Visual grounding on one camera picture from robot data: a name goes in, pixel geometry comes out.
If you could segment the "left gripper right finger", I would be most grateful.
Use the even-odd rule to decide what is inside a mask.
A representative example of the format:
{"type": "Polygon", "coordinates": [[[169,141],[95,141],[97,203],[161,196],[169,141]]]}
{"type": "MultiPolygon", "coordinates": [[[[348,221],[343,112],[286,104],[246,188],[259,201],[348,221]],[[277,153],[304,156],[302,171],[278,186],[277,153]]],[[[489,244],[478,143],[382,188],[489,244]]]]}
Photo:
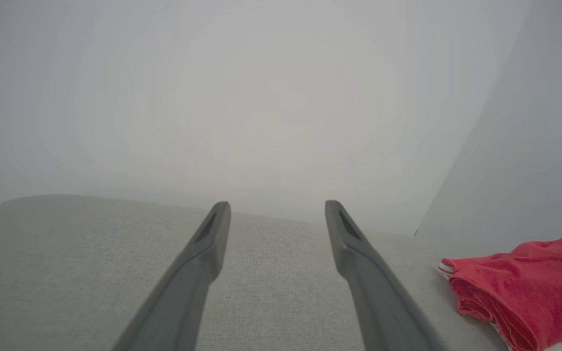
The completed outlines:
{"type": "Polygon", "coordinates": [[[325,202],[335,267],[346,280],[368,351],[443,351],[443,340],[336,200],[325,202]]]}

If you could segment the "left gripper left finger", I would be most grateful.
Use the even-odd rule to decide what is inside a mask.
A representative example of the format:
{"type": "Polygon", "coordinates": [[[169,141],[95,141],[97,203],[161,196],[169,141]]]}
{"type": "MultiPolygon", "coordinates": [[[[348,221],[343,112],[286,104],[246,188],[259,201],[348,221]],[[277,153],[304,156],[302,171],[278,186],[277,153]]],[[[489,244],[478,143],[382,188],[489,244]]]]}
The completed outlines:
{"type": "Polygon", "coordinates": [[[194,351],[209,287],[221,273],[231,222],[217,202],[114,345],[116,351],[194,351]]]}

